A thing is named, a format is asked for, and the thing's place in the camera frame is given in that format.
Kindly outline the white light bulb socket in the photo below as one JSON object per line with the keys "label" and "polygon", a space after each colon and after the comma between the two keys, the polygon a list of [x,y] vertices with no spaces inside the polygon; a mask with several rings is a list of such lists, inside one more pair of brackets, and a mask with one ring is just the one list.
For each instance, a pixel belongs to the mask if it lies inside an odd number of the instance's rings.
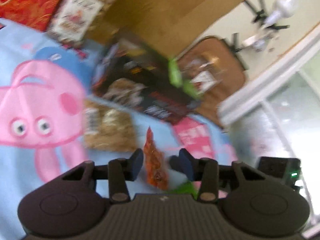
{"label": "white light bulb socket", "polygon": [[282,18],[290,18],[298,8],[297,0],[275,0],[273,11],[264,21],[264,26],[269,27],[276,24]]}

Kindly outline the brown chair cushion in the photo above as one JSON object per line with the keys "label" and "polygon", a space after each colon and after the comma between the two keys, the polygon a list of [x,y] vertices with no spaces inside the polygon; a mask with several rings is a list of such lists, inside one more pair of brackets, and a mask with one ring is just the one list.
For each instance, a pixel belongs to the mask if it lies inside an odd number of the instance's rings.
{"label": "brown chair cushion", "polygon": [[198,101],[194,113],[222,128],[221,103],[246,83],[245,66],[234,50],[224,39],[207,36],[188,49],[177,66],[183,89]]}

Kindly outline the red gift bag gold pattern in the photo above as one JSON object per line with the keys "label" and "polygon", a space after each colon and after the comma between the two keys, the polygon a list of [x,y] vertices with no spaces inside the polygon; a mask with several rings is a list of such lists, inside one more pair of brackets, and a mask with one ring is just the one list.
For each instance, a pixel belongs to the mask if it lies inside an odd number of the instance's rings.
{"label": "red gift bag gold pattern", "polygon": [[61,0],[1,0],[1,18],[45,31]]}

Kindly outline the orange red snack packet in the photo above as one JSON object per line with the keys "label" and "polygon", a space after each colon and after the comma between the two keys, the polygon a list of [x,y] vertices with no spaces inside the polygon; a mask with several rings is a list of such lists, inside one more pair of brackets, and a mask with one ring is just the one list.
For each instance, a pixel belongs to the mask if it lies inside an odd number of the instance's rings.
{"label": "orange red snack packet", "polygon": [[148,127],[143,148],[147,182],[163,191],[169,186],[163,152],[159,151],[153,139],[153,131]]}

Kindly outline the nut jar gold lid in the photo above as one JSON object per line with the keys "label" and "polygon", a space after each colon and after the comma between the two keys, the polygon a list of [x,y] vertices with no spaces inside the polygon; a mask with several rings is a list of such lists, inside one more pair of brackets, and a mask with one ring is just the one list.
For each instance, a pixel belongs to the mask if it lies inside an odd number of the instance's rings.
{"label": "nut jar gold lid", "polygon": [[80,48],[115,1],[61,0],[46,33],[61,44]]}

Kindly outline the green snack pouch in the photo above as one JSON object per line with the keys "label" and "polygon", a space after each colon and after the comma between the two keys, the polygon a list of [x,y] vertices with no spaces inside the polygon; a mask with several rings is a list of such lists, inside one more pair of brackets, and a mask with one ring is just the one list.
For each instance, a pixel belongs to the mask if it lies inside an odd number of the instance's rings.
{"label": "green snack pouch", "polygon": [[195,85],[189,79],[183,78],[177,61],[173,58],[168,61],[168,74],[171,85],[181,89],[194,99],[199,100],[201,98],[201,94],[197,91]]}
{"label": "green snack pouch", "polygon": [[191,181],[186,181],[185,183],[182,183],[178,185],[178,187],[169,190],[169,194],[190,194],[193,196],[194,199],[197,199],[198,191],[193,185]]}

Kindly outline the clear jar on chair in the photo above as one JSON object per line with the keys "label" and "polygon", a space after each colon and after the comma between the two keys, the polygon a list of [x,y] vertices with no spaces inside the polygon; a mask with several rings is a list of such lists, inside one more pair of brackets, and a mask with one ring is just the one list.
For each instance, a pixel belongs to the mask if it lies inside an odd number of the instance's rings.
{"label": "clear jar on chair", "polygon": [[187,59],[180,59],[178,66],[184,79],[189,79],[197,91],[205,94],[223,80],[226,68],[221,64],[219,57],[209,52],[191,55]]}

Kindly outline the blue cartoon pig tablecloth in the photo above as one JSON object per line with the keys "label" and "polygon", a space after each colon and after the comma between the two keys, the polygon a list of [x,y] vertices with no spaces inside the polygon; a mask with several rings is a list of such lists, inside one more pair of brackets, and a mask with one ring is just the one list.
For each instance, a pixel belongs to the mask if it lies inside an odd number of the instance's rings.
{"label": "blue cartoon pig tablecloth", "polygon": [[120,152],[86,149],[83,99],[103,46],[65,49],[46,34],[1,19],[1,239],[21,239],[21,199],[70,168],[104,165]]}

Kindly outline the white power strip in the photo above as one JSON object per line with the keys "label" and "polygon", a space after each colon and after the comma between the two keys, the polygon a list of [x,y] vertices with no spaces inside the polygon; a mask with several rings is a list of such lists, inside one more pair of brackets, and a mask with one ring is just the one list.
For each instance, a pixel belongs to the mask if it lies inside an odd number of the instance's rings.
{"label": "white power strip", "polygon": [[274,39],[274,33],[268,31],[262,34],[255,34],[242,41],[241,45],[243,49],[251,49],[256,52],[264,51],[267,46]]}

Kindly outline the black sheep print box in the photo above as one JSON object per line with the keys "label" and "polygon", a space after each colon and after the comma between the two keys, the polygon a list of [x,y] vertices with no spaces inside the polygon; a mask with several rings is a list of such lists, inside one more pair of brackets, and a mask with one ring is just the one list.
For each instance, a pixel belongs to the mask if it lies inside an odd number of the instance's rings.
{"label": "black sheep print box", "polygon": [[104,48],[92,78],[92,92],[151,117],[178,123],[200,105],[183,85],[173,85],[169,60],[146,43],[113,38]]}

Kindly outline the black device green light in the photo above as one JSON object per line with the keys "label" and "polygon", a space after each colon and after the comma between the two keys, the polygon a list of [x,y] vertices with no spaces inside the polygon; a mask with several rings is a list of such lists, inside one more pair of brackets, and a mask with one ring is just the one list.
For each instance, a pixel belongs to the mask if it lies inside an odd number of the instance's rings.
{"label": "black device green light", "polygon": [[301,187],[296,186],[296,181],[300,178],[300,165],[298,158],[261,157],[257,169],[299,192]]}

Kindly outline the clear peanut snack packet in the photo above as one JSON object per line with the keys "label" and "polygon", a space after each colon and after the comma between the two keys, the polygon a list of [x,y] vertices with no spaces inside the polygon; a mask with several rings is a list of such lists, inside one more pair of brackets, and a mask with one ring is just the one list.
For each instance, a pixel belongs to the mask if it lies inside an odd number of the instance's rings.
{"label": "clear peanut snack packet", "polygon": [[86,148],[111,152],[133,152],[138,148],[131,115],[125,111],[86,99],[83,123]]}

